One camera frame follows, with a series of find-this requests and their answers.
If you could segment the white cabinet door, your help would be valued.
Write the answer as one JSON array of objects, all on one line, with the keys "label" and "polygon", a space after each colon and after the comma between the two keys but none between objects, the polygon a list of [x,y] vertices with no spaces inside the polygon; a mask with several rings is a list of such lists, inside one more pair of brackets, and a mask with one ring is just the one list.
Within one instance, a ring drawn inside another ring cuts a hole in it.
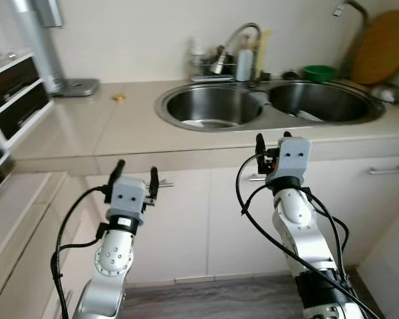
[{"label": "white cabinet door", "polygon": [[359,265],[376,245],[385,228],[397,216],[399,206],[399,174],[372,175],[370,168],[399,166],[399,157],[368,159],[355,187],[362,200],[356,204],[352,226],[352,265]]},{"label": "white cabinet door", "polygon": [[[343,168],[350,162],[316,161],[310,162],[306,172],[306,187],[314,191],[321,201],[331,209],[331,213],[339,219],[336,204],[330,203],[331,192],[345,181],[342,172],[333,172]],[[290,277],[287,256],[269,242],[245,215],[241,215],[241,207],[235,194],[235,177],[239,177],[239,189],[242,200],[246,199],[262,181],[251,181],[255,173],[255,165],[248,165],[240,174],[238,167],[216,168],[211,171],[211,195],[209,196],[209,274],[288,274]],[[264,231],[278,240],[281,236],[273,225],[275,207],[273,194],[269,189],[260,191],[250,204],[249,212]],[[318,217],[318,225],[325,236],[333,257],[337,259],[336,243],[325,217]]]},{"label": "white cabinet door", "polygon": [[155,206],[145,210],[134,240],[127,282],[208,276],[208,224],[211,176],[204,170],[160,172],[173,187],[159,188]]}]

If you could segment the stainless steel double sink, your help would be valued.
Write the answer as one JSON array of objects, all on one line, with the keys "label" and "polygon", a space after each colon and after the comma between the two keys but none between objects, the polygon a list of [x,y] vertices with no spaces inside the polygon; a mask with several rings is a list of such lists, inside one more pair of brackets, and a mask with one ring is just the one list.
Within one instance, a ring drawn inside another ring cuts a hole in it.
[{"label": "stainless steel double sink", "polygon": [[[241,82],[193,83],[160,95],[155,112],[167,124],[196,132],[290,130],[369,124],[388,105],[343,82],[269,81],[257,87]],[[304,110],[325,122],[297,118]],[[200,128],[184,120],[215,119],[227,128]]]}]

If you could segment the green plastic bowl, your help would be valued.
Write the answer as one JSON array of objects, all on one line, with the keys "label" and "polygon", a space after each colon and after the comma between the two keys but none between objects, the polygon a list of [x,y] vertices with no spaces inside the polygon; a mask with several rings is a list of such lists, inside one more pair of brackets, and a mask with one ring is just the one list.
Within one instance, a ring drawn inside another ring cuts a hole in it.
[{"label": "green plastic bowl", "polygon": [[315,66],[304,66],[302,77],[306,81],[322,83],[331,81],[336,76],[336,68],[316,64]]}]

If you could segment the white bottle with blue label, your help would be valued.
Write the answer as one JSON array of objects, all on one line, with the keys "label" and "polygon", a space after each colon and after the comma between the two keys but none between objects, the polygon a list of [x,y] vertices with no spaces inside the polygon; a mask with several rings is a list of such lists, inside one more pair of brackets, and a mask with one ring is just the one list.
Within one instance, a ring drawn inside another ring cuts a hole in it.
[{"label": "white bottle with blue label", "polygon": [[234,72],[234,79],[237,82],[247,82],[250,80],[253,73],[253,58],[254,52],[252,49],[245,47],[238,51]]}]

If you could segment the yellow dish soap bottle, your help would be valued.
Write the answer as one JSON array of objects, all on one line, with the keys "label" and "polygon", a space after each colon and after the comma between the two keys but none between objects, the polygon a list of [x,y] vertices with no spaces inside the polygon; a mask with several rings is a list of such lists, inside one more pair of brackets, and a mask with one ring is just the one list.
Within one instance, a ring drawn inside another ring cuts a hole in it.
[{"label": "yellow dish soap bottle", "polygon": [[255,45],[255,70],[253,72],[255,82],[261,81],[261,73],[263,73],[264,61],[267,51],[267,40],[272,35],[272,30],[263,31],[257,39]]}]

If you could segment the upturned stainless steel bowl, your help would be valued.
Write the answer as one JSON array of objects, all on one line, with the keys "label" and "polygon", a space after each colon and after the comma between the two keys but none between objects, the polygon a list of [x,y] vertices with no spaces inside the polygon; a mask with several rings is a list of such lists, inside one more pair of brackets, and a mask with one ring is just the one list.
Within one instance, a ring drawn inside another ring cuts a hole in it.
[{"label": "upturned stainless steel bowl", "polygon": [[368,90],[370,97],[389,104],[399,104],[399,85],[381,83]]}]

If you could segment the flexible spring chrome faucet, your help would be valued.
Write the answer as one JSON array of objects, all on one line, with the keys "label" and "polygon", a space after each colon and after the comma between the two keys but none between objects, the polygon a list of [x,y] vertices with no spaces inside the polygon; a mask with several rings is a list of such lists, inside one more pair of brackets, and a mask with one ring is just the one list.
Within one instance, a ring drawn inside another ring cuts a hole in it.
[{"label": "flexible spring chrome faucet", "polygon": [[255,29],[255,36],[257,36],[257,40],[255,40],[254,48],[251,49],[251,52],[253,52],[253,58],[250,66],[250,79],[247,82],[249,87],[257,87],[260,83],[260,76],[255,73],[258,72],[258,45],[261,42],[261,39],[263,39],[263,33],[261,33],[261,28],[257,23],[245,23],[244,25],[240,25],[240,27],[238,27],[231,34],[229,39],[226,40],[224,49],[220,52],[220,54],[218,54],[217,60],[211,64],[208,70],[215,75],[220,75],[221,72],[223,72],[225,58],[227,55],[229,55],[230,49],[233,48],[233,41],[242,33],[242,31],[249,28]]}]

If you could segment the white dark-front drawer unit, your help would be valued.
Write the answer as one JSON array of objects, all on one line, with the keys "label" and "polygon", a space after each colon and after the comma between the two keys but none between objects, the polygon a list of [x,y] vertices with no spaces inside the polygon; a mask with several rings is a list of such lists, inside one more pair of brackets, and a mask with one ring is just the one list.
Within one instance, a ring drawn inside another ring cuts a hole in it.
[{"label": "white dark-front drawer unit", "polygon": [[33,54],[0,60],[0,151],[21,139],[52,103]]}]

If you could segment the round wooden cutting board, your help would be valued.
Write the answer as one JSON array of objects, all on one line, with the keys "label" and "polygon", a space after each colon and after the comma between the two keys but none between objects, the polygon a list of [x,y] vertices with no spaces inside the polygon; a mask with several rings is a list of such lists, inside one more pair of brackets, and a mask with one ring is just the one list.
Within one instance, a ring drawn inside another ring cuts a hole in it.
[{"label": "round wooden cutting board", "polygon": [[399,72],[399,10],[373,18],[350,70],[350,79],[365,86],[387,82]]}]

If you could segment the tall chrome gooseneck faucet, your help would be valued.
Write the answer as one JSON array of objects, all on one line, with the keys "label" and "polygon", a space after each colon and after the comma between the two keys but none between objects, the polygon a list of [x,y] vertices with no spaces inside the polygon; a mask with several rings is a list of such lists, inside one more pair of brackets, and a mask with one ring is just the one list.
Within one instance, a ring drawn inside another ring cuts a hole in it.
[{"label": "tall chrome gooseneck faucet", "polygon": [[366,28],[368,26],[369,22],[369,13],[366,8],[360,3],[357,2],[357,0],[342,0],[340,1],[339,4],[337,4],[336,9],[333,10],[331,15],[334,17],[340,17],[342,16],[344,10],[346,7],[352,7],[356,11],[360,13],[360,27],[358,28],[356,34],[354,35],[354,38],[351,40],[351,44],[348,46],[348,49],[345,52],[345,55],[340,62],[339,70],[337,72],[337,76],[340,78],[349,78],[351,70],[352,70],[352,64],[354,63],[355,55],[358,52],[358,49],[360,48],[362,39],[364,34],[366,33]]}]

